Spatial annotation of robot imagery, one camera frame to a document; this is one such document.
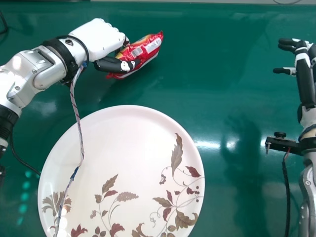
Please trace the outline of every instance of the black knob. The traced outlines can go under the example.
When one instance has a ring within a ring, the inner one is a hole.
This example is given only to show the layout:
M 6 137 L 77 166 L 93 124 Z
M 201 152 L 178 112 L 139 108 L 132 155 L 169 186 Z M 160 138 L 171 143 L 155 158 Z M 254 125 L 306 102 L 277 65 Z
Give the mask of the black knob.
M 286 137 L 286 133 L 285 132 L 275 132 L 275 137 L 285 138 Z

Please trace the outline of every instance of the metal bracket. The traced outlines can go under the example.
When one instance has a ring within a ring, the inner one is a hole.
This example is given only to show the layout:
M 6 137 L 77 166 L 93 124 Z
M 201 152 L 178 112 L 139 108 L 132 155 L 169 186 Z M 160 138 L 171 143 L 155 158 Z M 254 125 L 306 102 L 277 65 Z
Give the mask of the metal bracket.
M 266 139 L 266 150 L 267 153 L 270 149 L 287 152 L 290 150 L 290 153 L 302 156 L 302 148 L 298 142 L 293 140 L 286 140 L 286 133 L 283 132 L 275 132 L 275 137 L 267 137 Z

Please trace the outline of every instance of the black cable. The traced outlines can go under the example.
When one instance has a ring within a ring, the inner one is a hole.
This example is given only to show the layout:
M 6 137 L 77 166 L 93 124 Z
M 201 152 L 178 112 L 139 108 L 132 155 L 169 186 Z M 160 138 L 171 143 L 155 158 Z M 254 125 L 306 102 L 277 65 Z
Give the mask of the black cable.
M 88 67 L 88 64 L 89 64 L 89 50 L 88 48 L 85 46 L 85 44 L 80 40 L 78 39 L 77 37 L 74 37 L 74 36 L 58 36 L 56 37 L 56 39 L 65 39 L 65 38 L 71 38 L 71 39 L 74 39 L 75 41 L 77 41 L 79 44 L 81 44 L 81 46 L 84 48 L 85 50 L 85 54 L 87 56 L 87 66 L 83 69 L 83 71 Z
M 32 166 L 30 166 L 29 164 L 27 164 L 25 161 L 21 160 L 20 157 L 17 155 L 17 153 L 15 152 L 14 146 L 13 146 L 13 131 L 11 133 L 10 139 L 9 139 L 9 145 L 11 147 L 11 151 L 12 154 L 14 155 L 14 157 L 18 160 L 18 162 L 20 162 L 22 165 L 28 167 L 30 170 L 32 170 L 35 174 L 40 175 L 40 172 L 38 170 L 36 170 L 35 168 L 33 168 Z
M 2 12 L 0 11 L 0 18 L 3 22 L 3 26 L 4 26 L 4 30 L 3 31 L 0 31 L 0 35 L 2 35 L 3 33 L 7 32 L 8 31 L 8 24 L 6 23 L 6 20 L 2 14 Z
M 293 1 L 293 2 L 288 2 L 288 3 L 281 3 L 281 2 L 278 2 L 277 0 L 273 0 L 276 4 L 279 4 L 279 5 L 293 5 L 293 4 L 297 4 L 299 3 L 300 1 L 302 0 L 296 0 L 296 1 Z
M 282 171 L 284 175 L 284 183 L 286 189 L 286 223 L 285 223 L 285 233 L 284 237 L 289 236 L 290 231 L 290 220 L 291 220 L 291 193 L 290 193 L 290 185 L 288 182 L 287 170 L 285 165 L 285 160 L 288 157 L 289 151 L 285 153 L 282 161 Z

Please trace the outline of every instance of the plate rim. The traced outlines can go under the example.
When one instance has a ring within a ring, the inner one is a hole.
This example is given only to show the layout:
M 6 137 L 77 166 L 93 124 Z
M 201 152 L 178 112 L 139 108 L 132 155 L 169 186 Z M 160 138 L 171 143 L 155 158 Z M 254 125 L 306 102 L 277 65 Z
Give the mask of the plate rim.
M 198 217 L 201 213 L 201 209 L 203 207 L 203 203 L 204 203 L 204 195 L 205 195 L 205 173 L 204 173 L 204 166 L 203 166 L 203 162 L 202 162 L 202 158 L 201 158 L 201 155 L 194 143 L 194 140 L 192 139 L 192 137 L 189 135 L 189 133 L 176 121 L 174 120 L 173 118 L 171 118 L 170 116 L 166 115 L 165 113 L 163 112 L 160 112 L 156 109 L 153 109 L 153 108 L 150 108 L 150 107 L 146 107 L 146 106 L 140 106 L 140 105 L 116 105 L 116 106 L 111 106 L 111 107 L 106 107 L 106 108 L 103 108 L 103 109 L 99 109 L 97 111 L 94 111 L 90 114 L 88 114 L 87 116 L 83 117 L 80 119 L 80 121 L 83 121 L 83 120 L 87 120 L 89 117 L 91 116 L 96 116 L 98 114 L 102 114 L 102 113 L 108 113 L 109 111 L 113 111 L 113 110 L 126 110 L 126 109 L 139 109 L 141 111 L 145 111 L 145 112 L 149 112 L 149 113 L 155 113 L 161 117 L 163 117 L 164 119 L 168 120 L 170 123 L 174 124 L 179 130 L 181 130 L 181 132 L 188 138 L 189 142 L 193 144 L 193 152 L 195 153 L 195 156 L 199 157 L 200 159 L 198 159 L 199 163 L 200 163 L 200 167 L 201 169 L 199 170 L 200 173 L 201 173 L 201 176 L 204 177 L 203 179 L 203 198 L 202 198 L 202 202 L 201 202 L 201 205 L 197 207 L 197 211 L 198 211 Z M 45 160 L 45 163 L 44 163 L 44 166 L 41 170 L 41 173 L 43 173 L 43 171 L 46 169 L 46 166 L 48 165 L 47 164 L 47 159 L 49 157 L 49 155 L 51 154 L 53 148 L 56 146 L 56 144 L 59 142 L 59 140 L 70 130 L 72 129 L 74 126 L 77 126 L 77 123 L 75 122 L 73 125 L 71 125 L 59 138 L 58 140 L 55 142 L 55 144 L 53 145 L 53 147 L 51 148 L 49 154 L 47 155 L 46 157 L 46 160 Z M 44 230 L 44 233 L 47 237 L 50 236 L 50 234 L 47 232 L 47 230 L 44 228 L 44 215 L 43 213 L 41 212 L 41 205 L 42 205 L 42 196 L 40 195 L 40 191 L 42 190 L 42 185 L 43 185 L 43 176 L 41 175 L 39 177 L 39 185 L 38 185 L 38 191 L 37 191 L 37 194 L 38 194 L 38 212 L 39 212 L 39 219 L 40 219 L 40 223 L 41 223 L 41 226 L 42 226 L 42 229 Z M 192 232 L 193 228 L 195 227 L 195 225 L 188 229 L 188 236 L 190 235 L 190 233 Z

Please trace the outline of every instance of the white cable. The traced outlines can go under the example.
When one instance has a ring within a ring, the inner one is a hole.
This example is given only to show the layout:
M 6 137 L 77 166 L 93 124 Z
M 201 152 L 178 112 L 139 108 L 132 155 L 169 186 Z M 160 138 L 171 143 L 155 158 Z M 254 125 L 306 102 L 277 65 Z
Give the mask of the white cable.
M 76 101 L 75 101 L 75 85 L 76 85 L 76 82 L 81 74 L 81 72 L 83 71 L 84 69 L 84 65 L 81 65 L 80 68 L 78 69 L 76 75 L 74 76 L 74 79 L 70 85 L 70 99 L 71 99 L 71 103 L 73 105 L 73 109 L 74 109 L 74 112 L 75 112 L 75 117 L 76 117 L 76 121 L 77 121 L 77 126 L 78 126 L 78 132 L 79 132 L 79 143 L 80 143 L 80 163 L 78 164 L 78 166 L 75 168 L 74 170 L 74 173 L 71 175 L 70 179 L 69 179 L 69 183 L 65 189 L 65 192 L 64 192 L 64 196 L 62 197 L 62 200 L 60 202 L 60 206 L 59 206 L 59 211 L 58 211 L 58 217 L 57 217 L 57 223 L 55 225 L 55 232 L 54 232 L 54 237 L 57 237 L 58 235 L 58 231 L 59 231 L 59 224 L 60 224 L 60 219 L 61 219 L 61 213 L 62 213 L 62 209 L 63 209 L 63 206 L 64 206 L 64 203 L 65 203 L 65 200 L 66 200 L 66 197 L 67 197 L 67 193 L 68 193 L 68 189 L 71 185 L 71 183 L 73 182 L 75 176 L 76 176 L 76 173 L 79 169 L 79 167 L 82 165 L 82 162 L 84 160 L 84 148 L 83 148 L 83 139 L 82 139 L 82 132 L 81 132 L 81 124 L 80 124 L 80 116 L 79 116 L 79 112 L 78 112 L 78 109 L 77 109 L 77 104 L 76 104 Z

